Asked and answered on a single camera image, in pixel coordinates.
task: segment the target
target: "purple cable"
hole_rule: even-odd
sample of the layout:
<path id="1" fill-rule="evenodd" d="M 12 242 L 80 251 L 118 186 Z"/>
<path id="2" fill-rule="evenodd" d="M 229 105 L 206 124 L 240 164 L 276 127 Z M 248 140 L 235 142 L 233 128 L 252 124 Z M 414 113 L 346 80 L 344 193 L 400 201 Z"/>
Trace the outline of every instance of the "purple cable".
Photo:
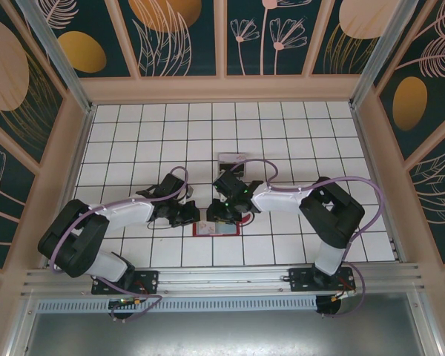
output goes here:
<path id="1" fill-rule="evenodd" d="M 161 198 L 151 198 L 151 199 L 147 199 L 147 198 L 127 198 L 127 199 L 124 199 L 124 200 L 120 200 L 118 202 L 111 202 L 109 204 L 100 205 L 100 206 L 95 207 L 94 209 L 86 211 L 83 215 L 81 215 L 76 220 L 74 220 L 74 222 L 69 226 L 69 228 L 67 228 L 67 230 L 64 232 L 64 234 L 61 236 L 61 239 L 58 241 L 58 243 L 56 244 L 56 247 L 53 250 L 53 253 L 51 254 L 51 258 L 50 258 L 51 271 L 53 273 L 63 273 L 63 271 L 58 271 L 58 270 L 56 270 L 54 268 L 54 264 L 55 264 L 55 261 L 56 261 L 56 256 L 58 255 L 59 249 L 62 247 L 63 243 L 65 243 L 65 240 L 70 235 L 71 231 L 81 221 L 83 221 L 89 215 L 94 214 L 97 211 L 105 210 L 107 208 L 115 208 L 117 206 L 124 205 L 124 204 L 127 204 L 129 202 L 161 202 L 163 200 L 167 200 L 167 199 L 170 199 L 170 198 L 173 198 L 173 197 L 177 196 L 186 187 L 186 185 L 188 184 L 188 171 L 186 170 L 185 167 L 182 167 L 182 166 L 179 165 L 179 166 L 173 168 L 170 171 L 170 173 L 175 172 L 176 169 L 184 170 L 184 172 L 185 172 L 185 182 L 183 183 L 181 188 L 178 189 L 177 191 L 175 191 L 174 193 L 172 193 L 172 194 L 170 194 L 170 195 L 168 195 L 166 197 L 161 197 Z"/>
<path id="2" fill-rule="evenodd" d="M 343 182 L 343 181 L 344 182 L 347 182 L 347 181 L 364 182 L 364 183 L 366 183 L 366 184 L 368 184 L 368 185 L 370 185 L 370 186 L 372 186 L 374 188 L 376 194 L 379 197 L 379 209 L 378 209 L 378 212 L 376 213 L 376 215 L 374 215 L 374 217 L 371 219 L 371 221 L 369 221 L 365 226 L 363 226 L 358 232 L 356 232 L 349 239 L 348 244 L 347 244 L 346 249 L 345 249 L 344 254 L 343 254 L 343 259 L 342 259 L 343 263 L 349 265 L 359 275 L 359 278 L 361 280 L 361 285 L 362 285 L 361 300 L 351 311 L 348 311 L 348 312 L 342 313 L 342 314 L 325 314 L 325 315 L 329 316 L 329 317 L 345 317 L 346 315 L 349 315 L 349 314 L 352 314 L 352 313 L 356 312 L 363 305 L 364 299 L 366 298 L 366 282 L 365 282 L 364 277 L 361 274 L 360 270 L 355 265 L 353 265 L 352 263 L 346 262 L 344 259 L 346 258 L 346 255 L 348 254 L 348 251 L 351 248 L 351 244 L 353 243 L 353 241 L 358 236 L 360 236 L 364 231 L 366 231 L 368 228 L 370 228 L 372 226 L 372 224 L 374 224 L 376 222 L 376 220 L 382 214 L 382 210 L 384 209 L 384 194 L 383 194 L 383 192 L 379 189 L 379 187 L 376 184 L 374 184 L 369 179 L 366 179 L 366 178 L 363 178 L 363 177 L 338 177 L 338 178 L 334 178 L 334 179 L 324 180 L 322 182 L 315 183 L 313 185 L 308 185 L 306 187 L 278 188 L 278 187 L 274 187 L 273 185 L 271 185 L 271 181 L 279 174 L 279 170 L 278 170 L 277 166 L 273 162 L 271 162 L 271 161 L 269 161 L 267 159 L 261 159 L 261 158 L 246 159 L 245 161 L 238 162 L 234 167 L 231 168 L 231 171 L 233 171 L 234 169 L 236 169 L 240 165 L 243 165 L 243 164 L 245 164 L 247 162 L 264 162 L 264 163 L 270 165 L 275 170 L 274 175 L 272 177 L 270 177 L 269 179 L 267 179 L 267 187 L 269 189 L 273 190 L 273 191 L 297 193 L 299 191 L 310 191 L 311 189 L 323 187 L 324 185 L 328 185 L 328 184 L 336 183 L 336 182 Z"/>

